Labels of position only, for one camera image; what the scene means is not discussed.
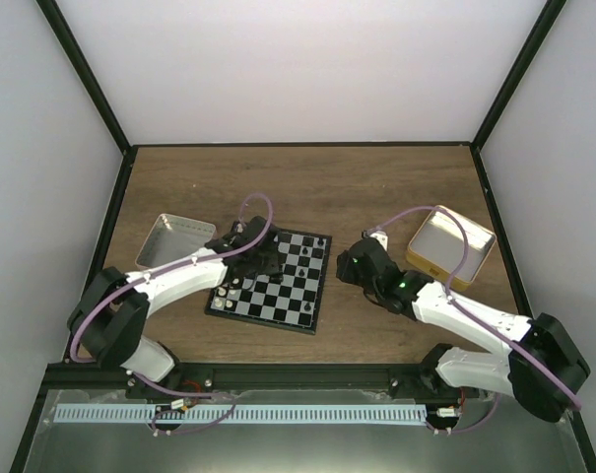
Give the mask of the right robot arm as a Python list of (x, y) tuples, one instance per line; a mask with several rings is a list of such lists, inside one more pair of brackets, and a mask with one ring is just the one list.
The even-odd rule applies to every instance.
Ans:
[(440, 397), (452, 387), (473, 387), (514, 398), (533, 416), (554, 423), (576, 406), (574, 395), (591, 369), (562, 323), (547, 313), (511, 314), (446, 292), (442, 283), (402, 270), (374, 237), (342, 251), (337, 278), (361, 288), (374, 304), (441, 327), (480, 347), (469, 352), (436, 345), (420, 372), (423, 391)]

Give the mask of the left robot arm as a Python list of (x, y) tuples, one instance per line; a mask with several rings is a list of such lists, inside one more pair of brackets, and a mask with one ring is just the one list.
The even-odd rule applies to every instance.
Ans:
[(168, 264), (129, 273), (101, 270), (67, 322), (72, 360), (125, 369), (147, 380), (160, 397), (175, 396), (184, 375), (174, 355), (144, 335), (146, 320), (192, 294), (233, 288), (251, 275), (277, 275), (278, 233), (256, 216), (241, 231), (234, 229)]

